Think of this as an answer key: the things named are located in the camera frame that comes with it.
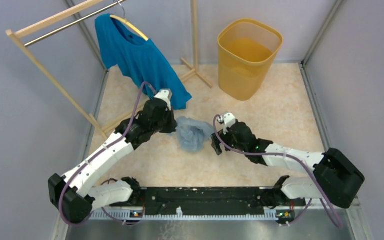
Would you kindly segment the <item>light blue plastic trash bag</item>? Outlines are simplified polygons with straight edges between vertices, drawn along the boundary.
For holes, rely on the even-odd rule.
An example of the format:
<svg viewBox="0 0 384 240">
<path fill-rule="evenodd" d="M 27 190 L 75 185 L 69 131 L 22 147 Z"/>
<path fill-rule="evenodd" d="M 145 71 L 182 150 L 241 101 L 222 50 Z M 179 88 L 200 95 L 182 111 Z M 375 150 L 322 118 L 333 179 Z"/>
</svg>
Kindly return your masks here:
<svg viewBox="0 0 384 240">
<path fill-rule="evenodd" d="M 176 136 L 182 150 L 197 153 L 204 148 L 204 143 L 214 133 L 213 126 L 208 122 L 180 116 L 176 119 Z"/>
</svg>

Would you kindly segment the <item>yellow mesh trash bin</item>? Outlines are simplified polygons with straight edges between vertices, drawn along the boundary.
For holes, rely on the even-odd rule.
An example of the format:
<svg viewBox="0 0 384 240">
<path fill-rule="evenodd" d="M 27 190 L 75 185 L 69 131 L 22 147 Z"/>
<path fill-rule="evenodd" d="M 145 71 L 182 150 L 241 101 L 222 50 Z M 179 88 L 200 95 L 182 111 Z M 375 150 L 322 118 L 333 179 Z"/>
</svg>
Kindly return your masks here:
<svg viewBox="0 0 384 240">
<path fill-rule="evenodd" d="M 217 38 L 218 84 L 239 101 L 249 100 L 261 87 L 284 43 L 276 29 L 251 18 L 229 24 Z"/>
</svg>

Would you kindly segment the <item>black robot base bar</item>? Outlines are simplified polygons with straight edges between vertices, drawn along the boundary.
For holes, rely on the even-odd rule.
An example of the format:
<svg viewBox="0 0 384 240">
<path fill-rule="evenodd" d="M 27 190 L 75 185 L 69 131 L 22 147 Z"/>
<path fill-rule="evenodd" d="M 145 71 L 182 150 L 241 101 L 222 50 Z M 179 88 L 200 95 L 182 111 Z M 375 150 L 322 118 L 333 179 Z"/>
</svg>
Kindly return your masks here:
<svg viewBox="0 0 384 240">
<path fill-rule="evenodd" d="M 280 189 L 261 187 L 142 187 L 126 202 L 112 207 L 138 207 L 147 216 L 175 215 L 180 208 L 186 216 L 263 215 L 265 209 L 303 207 L 304 199 L 290 200 Z"/>
</svg>

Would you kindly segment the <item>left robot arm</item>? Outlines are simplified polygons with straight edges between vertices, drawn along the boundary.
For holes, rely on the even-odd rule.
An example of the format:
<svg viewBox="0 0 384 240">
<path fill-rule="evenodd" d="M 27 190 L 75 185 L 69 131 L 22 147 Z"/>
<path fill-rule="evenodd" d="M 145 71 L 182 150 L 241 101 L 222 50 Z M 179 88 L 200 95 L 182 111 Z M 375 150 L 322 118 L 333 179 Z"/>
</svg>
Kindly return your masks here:
<svg viewBox="0 0 384 240">
<path fill-rule="evenodd" d="M 125 177 L 96 186 L 96 182 L 122 158 L 133 153 L 156 133 L 176 130 L 174 111 L 167 97 L 148 100 L 133 120 L 126 119 L 107 141 L 86 160 L 63 175 L 48 179 L 50 202 L 66 224 L 77 226 L 100 208 L 124 202 L 134 207 L 140 202 L 139 183 Z"/>
</svg>

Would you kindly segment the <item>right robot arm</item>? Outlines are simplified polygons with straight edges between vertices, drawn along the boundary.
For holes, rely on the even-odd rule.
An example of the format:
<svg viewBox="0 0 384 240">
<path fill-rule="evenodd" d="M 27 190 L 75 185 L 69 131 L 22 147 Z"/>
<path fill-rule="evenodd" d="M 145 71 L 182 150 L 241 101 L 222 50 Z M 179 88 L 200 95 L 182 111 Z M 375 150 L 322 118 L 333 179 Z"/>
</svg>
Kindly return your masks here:
<svg viewBox="0 0 384 240">
<path fill-rule="evenodd" d="M 211 135 L 211 145 L 217 155 L 232 151 L 245 156 L 251 163 L 285 168 L 305 174 L 304 177 L 284 177 L 280 188 L 273 192 L 279 206 L 295 199 L 320 199 L 348 209 L 366 178 L 338 149 L 308 152 L 287 148 L 271 140 L 257 138 L 244 123 L 226 126 Z"/>
</svg>

